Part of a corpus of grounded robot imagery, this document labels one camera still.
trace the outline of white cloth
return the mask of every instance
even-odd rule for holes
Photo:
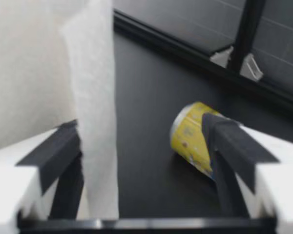
[[[111,0],[0,0],[0,148],[77,116],[90,216],[107,219],[118,218],[112,19]]]

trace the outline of black rod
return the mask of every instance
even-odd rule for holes
[[[247,0],[245,3],[234,50],[228,63],[228,68],[232,71],[240,73],[245,56],[251,52],[265,2],[266,0]]]
[[[184,218],[21,221],[21,234],[274,234],[274,219]]]

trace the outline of white bracket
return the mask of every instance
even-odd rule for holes
[[[233,46],[231,46],[227,50],[216,52],[210,57],[209,60],[221,67],[226,68],[233,50],[234,48]],[[263,77],[263,73],[259,69],[253,54],[248,54],[244,58],[240,75],[256,82],[259,81]]]
[[[244,58],[240,74],[256,82],[263,77],[263,73],[259,69],[253,54],[248,54]]]
[[[17,234],[17,218],[46,219],[36,167],[0,166],[0,234]]]
[[[233,52],[233,46],[231,46],[227,50],[216,52],[210,57],[209,60],[212,61],[213,63],[216,63],[217,65],[221,67],[226,68],[232,52]]]

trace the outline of black surface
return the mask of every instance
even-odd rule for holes
[[[75,122],[63,124],[54,134],[24,157],[17,166],[37,166],[42,193],[65,171],[80,153]]]
[[[169,145],[170,127],[187,104],[201,101],[248,127],[293,141],[293,121],[277,110],[119,35],[115,53],[120,217],[221,216],[213,182]]]
[[[49,219],[76,219],[84,186],[81,157],[75,158],[60,176]]]
[[[262,18],[266,0],[247,0],[243,9],[239,30],[234,42],[228,68],[240,73],[244,58],[253,48],[258,24]]]
[[[266,82],[254,82],[237,72],[220,67],[193,47],[120,12],[114,13],[114,22],[115,31],[127,38],[192,68],[198,74],[205,74],[209,79],[231,89],[231,92],[239,92],[244,97],[256,99],[266,105],[266,108],[282,110],[284,115],[293,117],[293,94]]]
[[[21,234],[274,234],[273,219],[121,219],[117,221],[24,221]]]

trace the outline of white foam block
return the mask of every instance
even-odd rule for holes
[[[277,233],[293,234],[293,164],[256,166],[257,217],[277,217]]]

